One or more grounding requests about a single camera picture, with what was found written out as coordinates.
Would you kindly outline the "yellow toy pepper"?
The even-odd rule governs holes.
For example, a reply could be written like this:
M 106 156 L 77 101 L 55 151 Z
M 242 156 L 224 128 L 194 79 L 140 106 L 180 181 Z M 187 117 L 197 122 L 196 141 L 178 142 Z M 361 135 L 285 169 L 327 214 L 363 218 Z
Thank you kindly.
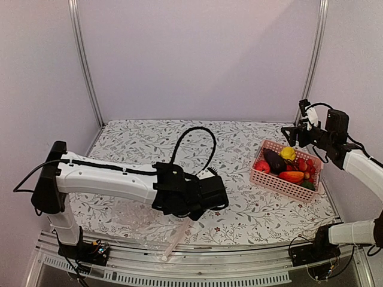
M 284 159 L 284 160 L 288 160 L 288 161 L 294 161 L 296 159 L 296 152 L 295 152 L 295 149 L 290 147 L 290 146 L 287 146 L 287 147 L 284 147 L 281 152 L 279 153 L 279 155 Z

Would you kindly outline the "purple toy eggplant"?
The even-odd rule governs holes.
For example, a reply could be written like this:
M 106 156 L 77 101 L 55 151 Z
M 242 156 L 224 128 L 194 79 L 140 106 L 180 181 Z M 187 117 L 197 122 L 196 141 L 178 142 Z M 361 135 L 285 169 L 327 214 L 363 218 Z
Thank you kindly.
M 268 163 L 270 171 L 274 174 L 285 172 L 287 165 L 284 159 L 278 155 L 275 151 L 264 148 L 263 149 L 264 160 Z

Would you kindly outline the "red toy lychee bunch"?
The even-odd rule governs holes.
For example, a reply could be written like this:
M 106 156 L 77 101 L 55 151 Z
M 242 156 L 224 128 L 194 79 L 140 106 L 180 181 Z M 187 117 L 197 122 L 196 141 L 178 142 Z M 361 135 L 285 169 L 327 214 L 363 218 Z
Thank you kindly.
M 316 168 L 313 160 L 298 158 L 296 161 L 287 165 L 286 171 L 303 172 L 305 174 L 304 180 L 313 183 Z

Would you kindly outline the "orange toy mango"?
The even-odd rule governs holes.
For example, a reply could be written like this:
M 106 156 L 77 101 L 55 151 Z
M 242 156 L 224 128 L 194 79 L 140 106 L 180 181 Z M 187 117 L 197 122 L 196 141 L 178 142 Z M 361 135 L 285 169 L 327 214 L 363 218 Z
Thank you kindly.
M 299 171 L 286 171 L 281 172 L 278 175 L 278 178 L 295 184 L 302 181 L 305 178 L 305 174 Z

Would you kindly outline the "red toy apple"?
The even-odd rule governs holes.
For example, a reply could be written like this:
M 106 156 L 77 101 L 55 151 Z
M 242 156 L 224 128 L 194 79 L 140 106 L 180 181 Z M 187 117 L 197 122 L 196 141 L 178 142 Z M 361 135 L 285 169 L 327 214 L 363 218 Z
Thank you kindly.
M 270 173 L 270 165 L 266 161 L 261 160 L 254 165 L 254 170 L 268 174 Z

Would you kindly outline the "clear zip top bag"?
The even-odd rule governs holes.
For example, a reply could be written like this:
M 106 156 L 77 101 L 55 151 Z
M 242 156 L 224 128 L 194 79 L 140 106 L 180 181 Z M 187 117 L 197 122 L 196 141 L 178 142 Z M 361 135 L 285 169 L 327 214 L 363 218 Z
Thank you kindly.
M 149 204 L 123 199 L 116 200 L 111 216 L 119 236 L 132 239 L 152 251 L 162 262 L 170 260 L 171 253 L 182 242 L 193 223 L 188 217 L 164 215 Z

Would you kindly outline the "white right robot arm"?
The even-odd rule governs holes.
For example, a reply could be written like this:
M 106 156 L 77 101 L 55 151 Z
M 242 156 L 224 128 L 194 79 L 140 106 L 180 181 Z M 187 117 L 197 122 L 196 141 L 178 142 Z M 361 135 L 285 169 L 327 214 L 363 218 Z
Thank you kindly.
M 327 158 L 340 170 L 357 178 L 380 200 L 382 199 L 382 165 L 367 155 L 360 143 L 349 139 L 349 116 L 343 111 L 329 109 L 325 128 L 314 123 L 313 107 L 304 112 L 306 118 L 296 127 L 283 127 L 282 134 L 290 146 L 312 145 L 326 152 Z M 376 219 L 341 223 L 321 227 L 318 241 L 309 248 L 309 255 L 316 261 L 332 252 L 333 245 L 372 245 L 382 248 L 382 215 Z

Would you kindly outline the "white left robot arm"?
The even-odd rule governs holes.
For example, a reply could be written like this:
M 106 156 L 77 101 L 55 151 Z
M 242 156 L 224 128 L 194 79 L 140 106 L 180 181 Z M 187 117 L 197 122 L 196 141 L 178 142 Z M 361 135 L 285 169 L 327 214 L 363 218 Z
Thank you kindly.
M 191 175 L 170 161 L 130 166 L 93 160 L 56 141 L 40 168 L 32 205 L 47 214 L 60 243 L 75 259 L 89 254 L 69 204 L 70 193 L 100 194 L 151 205 L 164 215 L 197 221 L 207 210 L 221 210 L 229 199 L 220 176 L 204 170 Z

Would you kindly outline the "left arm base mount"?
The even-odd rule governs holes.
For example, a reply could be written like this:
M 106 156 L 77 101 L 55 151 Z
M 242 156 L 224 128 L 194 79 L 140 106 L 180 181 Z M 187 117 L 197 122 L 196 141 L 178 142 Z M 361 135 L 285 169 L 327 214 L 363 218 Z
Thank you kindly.
M 109 255 L 110 245 L 97 240 L 93 243 L 79 241 L 77 245 L 64 245 L 59 242 L 58 254 L 75 262 L 85 262 L 93 265 L 106 266 Z

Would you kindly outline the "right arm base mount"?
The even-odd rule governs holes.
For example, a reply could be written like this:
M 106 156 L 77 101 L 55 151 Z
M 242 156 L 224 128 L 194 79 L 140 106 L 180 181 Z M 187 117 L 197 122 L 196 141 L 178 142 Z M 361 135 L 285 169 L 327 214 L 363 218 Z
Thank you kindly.
M 338 245 L 328 242 L 314 242 L 306 245 L 299 245 L 288 248 L 293 267 L 312 264 L 336 258 L 341 255 Z

